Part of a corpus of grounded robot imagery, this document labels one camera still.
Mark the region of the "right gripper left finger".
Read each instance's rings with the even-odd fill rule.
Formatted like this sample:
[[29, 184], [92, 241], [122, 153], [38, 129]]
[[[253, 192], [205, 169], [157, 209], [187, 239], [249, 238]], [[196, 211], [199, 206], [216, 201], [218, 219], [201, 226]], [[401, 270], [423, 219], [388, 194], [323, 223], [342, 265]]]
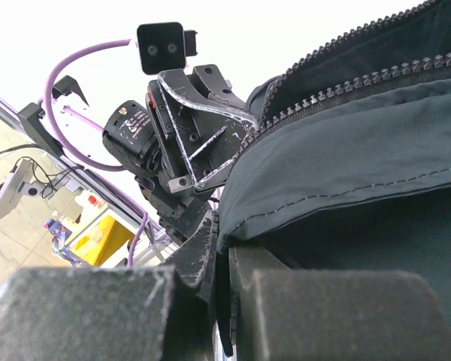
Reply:
[[0, 360], [211, 360], [217, 217], [162, 264], [22, 268], [0, 287]]

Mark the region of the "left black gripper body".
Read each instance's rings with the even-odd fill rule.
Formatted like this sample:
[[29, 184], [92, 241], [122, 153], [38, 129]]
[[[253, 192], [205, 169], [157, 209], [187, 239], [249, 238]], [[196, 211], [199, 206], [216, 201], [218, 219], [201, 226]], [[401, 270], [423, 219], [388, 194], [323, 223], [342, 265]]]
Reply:
[[[194, 69], [219, 70], [214, 64], [199, 65]], [[144, 198], [156, 209], [159, 224], [173, 241], [181, 244], [195, 232], [209, 207], [209, 198], [219, 187], [203, 192], [193, 188], [157, 78], [150, 81], [147, 88], [147, 110], [159, 144], [161, 163], [157, 174], [140, 180], [139, 187]]]

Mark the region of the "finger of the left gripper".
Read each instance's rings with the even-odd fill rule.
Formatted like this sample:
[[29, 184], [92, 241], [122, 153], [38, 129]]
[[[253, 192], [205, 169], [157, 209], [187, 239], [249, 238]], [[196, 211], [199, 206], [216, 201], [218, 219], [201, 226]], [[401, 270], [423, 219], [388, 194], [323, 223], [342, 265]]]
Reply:
[[162, 71], [157, 76], [175, 139], [198, 192], [225, 184], [233, 158], [258, 120], [244, 110], [218, 69]]

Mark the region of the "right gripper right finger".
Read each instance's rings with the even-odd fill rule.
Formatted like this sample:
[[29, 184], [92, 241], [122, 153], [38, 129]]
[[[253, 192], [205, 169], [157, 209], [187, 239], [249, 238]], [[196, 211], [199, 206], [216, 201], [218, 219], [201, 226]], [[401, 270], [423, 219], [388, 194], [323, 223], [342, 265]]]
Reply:
[[229, 251], [239, 360], [451, 360], [429, 284], [402, 271], [285, 267], [260, 246]]

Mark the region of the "dark grey zip jacket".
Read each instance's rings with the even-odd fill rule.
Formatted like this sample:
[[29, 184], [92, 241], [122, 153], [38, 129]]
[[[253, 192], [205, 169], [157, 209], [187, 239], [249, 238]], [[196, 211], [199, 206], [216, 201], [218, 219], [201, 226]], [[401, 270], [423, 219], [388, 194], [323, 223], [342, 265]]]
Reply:
[[348, 32], [256, 89], [219, 203], [216, 316], [236, 356], [229, 251], [423, 278], [451, 329], [451, 1]]

